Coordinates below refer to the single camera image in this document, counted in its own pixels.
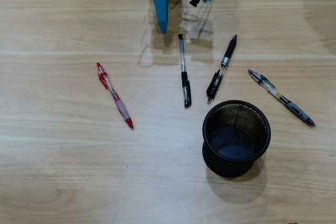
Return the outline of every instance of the mesh pencil cup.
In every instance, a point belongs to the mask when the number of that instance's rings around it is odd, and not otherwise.
[[[206,165],[218,175],[237,177],[264,154],[271,130],[264,114],[252,104],[226,101],[205,117],[203,139]]]

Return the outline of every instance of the cup rim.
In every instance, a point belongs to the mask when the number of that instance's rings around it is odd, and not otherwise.
[[[221,155],[220,153],[218,153],[217,151],[215,151],[212,146],[210,145],[209,141],[208,141],[208,138],[207,138],[207,134],[206,134],[206,130],[205,130],[205,125],[209,119],[209,116],[215,111],[217,110],[218,108],[224,106],[224,105],[228,105],[228,104],[241,104],[241,105],[246,105],[248,107],[250,107],[251,109],[255,110],[262,118],[262,120],[264,121],[265,123],[265,127],[266,127],[266,130],[267,130],[267,139],[266,139],[266,143],[265,143],[265,146],[262,148],[262,150],[257,154],[257,155],[254,155],[252,157],[249,157],[249,158],[246,158],[246,159],[233,159],[233,158],[228,158],[228,157],[225,157],[223,155]],[[235,163],[235,164],[245,164],[245,163],[249,163],[249,162],[253,162],[255,160],[257,160],[258,158],[260,158],[264,153],[265,151],[267,150],[268,146],[269,146],[269,143],[270,143],[270,140],[271,140],[271,128],[269,126],[269,123],[267,121],[267,118],[265,117],[265,115],[257,108],[255,107],[254,105],[248,103],[248,102],[244,102],[244,101],[239,101],[239,100],[230,100],[230,101],[225,101],[225,102],[221,102],[219,104],[217,104],[216,106],[214,106],[209,112],[208,114],[206,115],[205,119],[204,119],[204,122],[203,122],[203,127],[202,127],[202,131],[203,131],[203,140],[204,142],[206,143],[206,145],[208,146],[208,148],[217,156],[219,157],[220,159],[223,159],[225,161],[228,161],[230,163]]]

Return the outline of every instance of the gray rubber grip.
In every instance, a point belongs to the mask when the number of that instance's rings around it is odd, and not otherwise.
[[[309,118],[299,107],[297,107],[294,103],[289,102],[286,104],[286,107],[298,118],[303,120],[304,122]]]
[[[130,115],[127,112],[127,109],[125,107],[125,105],[122,103],[122,101],[120,99],[117,99],[115,101],[120,113],[122,114],[122,116],[124,117],[124,120],[130,118]]]

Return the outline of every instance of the pink pen grip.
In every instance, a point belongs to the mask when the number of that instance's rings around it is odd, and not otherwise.
[[[117,99],[115,101],[120,113],[122,114],[122,116],[124,117],[124,120],[126,121],[126,119],[131,118],[130,115],[127,112],[127,109],[125,107],[125,105],[122,103],[122,101],[120,99]]]

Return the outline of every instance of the black pen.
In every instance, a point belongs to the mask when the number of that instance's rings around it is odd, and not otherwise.
[[[230,58],[233,54],[233,51],[236,48],[237,44],[237,35],[233,37],[233,39],[230,41],[230,44],[224,54],[224,57],[222,59],[222,63],[220,64],[220,69],[215,73],[214,77],[212,78],[212,81],[206,90],[206,95],[208,96],[208,102],[211,102],[211,100],[215,97],[217,89],[220,85],[220,82],[222,81],[222,77],[224,75],[224,72],[229,65]]]
[[[185,56],[184,56],[184,43],[182,34],[178,35],[180,40],[180,61],[181,61],[181,77],[182,77],[182,87],[184,94],[184,106],[187,108],[191,105],[191,90],[190,82],[188,81],[188,74],[185,66]]]

